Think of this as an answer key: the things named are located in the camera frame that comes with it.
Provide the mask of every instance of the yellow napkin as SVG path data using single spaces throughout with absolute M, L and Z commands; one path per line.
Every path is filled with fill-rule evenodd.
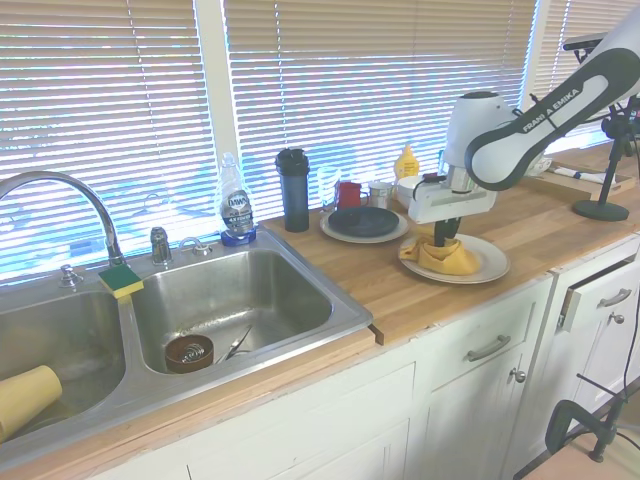
M 417 233 L 414 243 L 400 249 L 401 259 L 445 275 L 471 275 L 480 268 L 478 259 L 460 240 L 446 239 L 444 247 L 436 247 L 432 231 L 418 229 Z

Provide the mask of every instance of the white plate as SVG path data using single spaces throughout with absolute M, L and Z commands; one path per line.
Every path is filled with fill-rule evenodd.
M 381 235 L 379 237 L 353 237 L 351 235 L 345 235 L 343 233 L 336 232 L 329 225 L 329 215 L 322 217 L 320 220 L 320 228 L 322 231 L 330 236 L 331 238 L 335 238 L 336 240 L 341 240 L 343 242 L 349 243 L 383 243 L 390 242 L 391 240 L 395 240 L 396 238 L 400 238 L 402 235 L 407 233 L 409 230 L 409 222 L 402 215 L 398 215 L 396 212 L 395 215 L 398 217 L 398 226 L 387 233 L 386 235 Z
M 418 275 L 445 283 L 473 284 L 491 282 L 509 271 L 511 266 L 509 258 L 492 243 L 469 235 L 456 235 L 456 238 L 464 244 L 464 248 L 473 252 L 480 262 L 480 268 L 473 275 L 445 275 L 422 268 L 411 260 L 400 259 L 400 261 L 405 267 Z M 415 241 L 416 237 L 408 238 L 402 242 L 400 248 L 405 248 Z

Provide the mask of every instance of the green yellow sponge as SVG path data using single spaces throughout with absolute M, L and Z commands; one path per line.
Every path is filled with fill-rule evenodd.
M 144 288 L 140 277 L 125 264 L 111 267 L 108 270 L 100 272 L 98 275 L 100 275 L 102 284 L 115 298 L 131 295 L 133 292 Z

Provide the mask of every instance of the sink basin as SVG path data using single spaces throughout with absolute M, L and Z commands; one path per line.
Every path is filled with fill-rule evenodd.
M 59 273 L 0 290 L 0 380 L 45 364 L 62 398 L 0 448 L 0 476 L 192 395 L 300 355 L 371 323 L 371 314 L 273 232 L 249 245 L 211 245 L 204 257 L 174 249 L 168 266 L 127 258 L 144 289 L 116 301 L 91 265 L 71 291 Z M 164 349 L 202 334 L 214 358 L 252 329 L 236 355 L 169 374 Z
M 47 365 L 62 396 L 14 437 L 66 420 L 104 400 L 124 377 L 118 304 L 80 293 L 0 313 L 0 380 Z
M 170 373 L 165 346 L 178 336 L 208 336 L 215 360 L 250 325 L 241 350 L 253 352 L 321 326 L 332 310 L 326 296 L 270 250 L 153 275 L 132 300 L 144 360 L 162 373 Z

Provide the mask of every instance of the wooden board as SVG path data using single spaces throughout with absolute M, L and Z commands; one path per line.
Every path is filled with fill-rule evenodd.
M 571 168 L 572 170 L 580 170 L 587 173 L 602 173 L 602 169 L 595 169 L 589 166 L 576 166 L 568 163 L 554 161 L 552 166 Z M 611 187 L 609 197 L 632 189 L 636 186 L 635 177 L 616 173 L 616 184 Z M 539 192 L 548 193 L 569 202 L 577 202 L 578 200 L 597 200 L 600 197 L 602 185 L 598 183 L 579 180 L 577 178 L 557 175 L 553 172 L 543 172 L 538 177 L 525 177 L 521 181 L 521 185 L 537 190 Z
M 606 160 L 608 149 L 564 153 L 561 161 L 571 164 L 574 158 L 588 165 L 593 157 Z M 329 238 L 320 230 L 318 213 L 311 214 L 311 227 L 302 233 L 286 232 L 282 219 L 265 225 L 364 305 L 374 316 L 377 341 L 388 344 L 640 230 L 640 191 L 615 198 L 638 213 L 625 222 L 598 222 L 572 213 L 568 202 L 553 195 L 520 186 L 501 192 L 490 212 L 467 217 L 460 227 L 460 233 L 494 243 L 511 260 L 507 275 L 482 285 L 449 285 L 413 274 L 397 258 L 402 239 L 355 245 Z
M 2 472 L 0 480 L 89 478 L 145 451 L 168 445 L 238 415 L 243 408 L 253 408 L 260 400 L 274 398 L 274 392 L 284 394 L 291 388 L 301 388 L 343 370 L 352 365 L 357 356 L 375 348 L 373 333 L 360 330 Z

